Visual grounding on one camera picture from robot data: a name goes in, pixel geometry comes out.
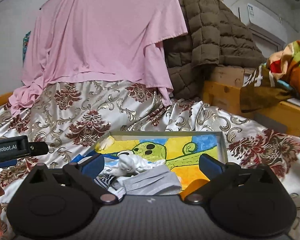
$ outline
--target gray pleated cloth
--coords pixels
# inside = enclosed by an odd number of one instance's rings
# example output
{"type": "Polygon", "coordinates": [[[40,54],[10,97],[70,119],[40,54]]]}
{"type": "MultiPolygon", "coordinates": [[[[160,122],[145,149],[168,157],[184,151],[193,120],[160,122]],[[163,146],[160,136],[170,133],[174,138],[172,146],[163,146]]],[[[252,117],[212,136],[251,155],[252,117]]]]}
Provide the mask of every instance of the gray pleated cloth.
{"type": "Polygon", "coordinates": [[[123,181],[127,195],[175,195],[181,183],[167,165],[160,165],[123,181]]]}

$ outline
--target cartoon eye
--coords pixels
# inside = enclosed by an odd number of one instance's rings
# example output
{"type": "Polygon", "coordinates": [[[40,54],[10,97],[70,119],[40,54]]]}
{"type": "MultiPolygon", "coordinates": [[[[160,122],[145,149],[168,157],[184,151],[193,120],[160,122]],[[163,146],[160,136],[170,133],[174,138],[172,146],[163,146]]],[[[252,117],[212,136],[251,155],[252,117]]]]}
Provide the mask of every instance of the cartoon eye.
{"type": "Polygon", "coordinates": [[[148,150],[152,150],[154,148],[154,144],[150,143],[147,145],[148,150]]]}
{"type": "Polygon", "coordinates": [[[121,154],[124,154],[124,155],[133,155],[133,151],[130,151],[130,150],[124,150],[124,151],[121,151],[121,152],[118,152],[118,156],[121,155],[121,154]]]}

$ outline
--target black and white checkered fabric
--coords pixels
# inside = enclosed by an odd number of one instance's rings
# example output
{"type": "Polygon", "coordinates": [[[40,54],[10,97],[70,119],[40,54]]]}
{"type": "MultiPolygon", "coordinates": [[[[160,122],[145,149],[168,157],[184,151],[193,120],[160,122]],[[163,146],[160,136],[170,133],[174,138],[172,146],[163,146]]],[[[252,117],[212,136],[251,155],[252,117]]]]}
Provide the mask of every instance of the black and white checkered fabric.
{"type": "Polygon", "coordinates": [[[96,177],[93,181],[97,183],[100,187],[108,189],[111,183],[114,181],[114,179],[115,176],[106,174],[101,177],[96,177]]]}

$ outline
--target green cartoon dinosaur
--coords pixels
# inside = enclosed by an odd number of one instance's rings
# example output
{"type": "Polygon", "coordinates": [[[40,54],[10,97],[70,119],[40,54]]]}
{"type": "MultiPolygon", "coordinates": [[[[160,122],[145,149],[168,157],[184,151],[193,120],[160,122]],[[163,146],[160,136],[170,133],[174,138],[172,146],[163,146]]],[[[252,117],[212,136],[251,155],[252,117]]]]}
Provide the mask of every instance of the green cartoon dinosaur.
{"type": "MultiPolygon", "coordinates": [[[[206,151],[194,153],[196,149],[197,147],[194,142],[187,143],[182,149],[183,155],[174,159],[166,160],[166,165],[171,170],[174,167],[199,164],[199,157],[206,151]]],[[[136,145],[131,151],[121,151],[118,153],[118,155],[120,154],[137,154],[144,159],[155,162],[166,159],[167,149],[165,146],[158,143],[143,142],[136,145]]]]}

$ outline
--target gray ribbed surface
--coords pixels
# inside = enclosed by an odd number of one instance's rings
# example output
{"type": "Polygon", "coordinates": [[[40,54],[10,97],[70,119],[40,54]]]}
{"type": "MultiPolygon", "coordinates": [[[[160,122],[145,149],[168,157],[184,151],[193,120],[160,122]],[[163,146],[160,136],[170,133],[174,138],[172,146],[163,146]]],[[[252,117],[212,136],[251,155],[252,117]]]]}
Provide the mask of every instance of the gray ribbed surface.
{"type": "MultiPolygon", "coordinates": [[[[214,225],[205,210],[178,196],[125,196],[115,206],[101,208],[84,230],[64,240],[244,240],[214,225]]],[[[274,240],[289,240],[287,236],[274,240]]],[[[16,237],[16,240],[28,240],[16,237]]]]}

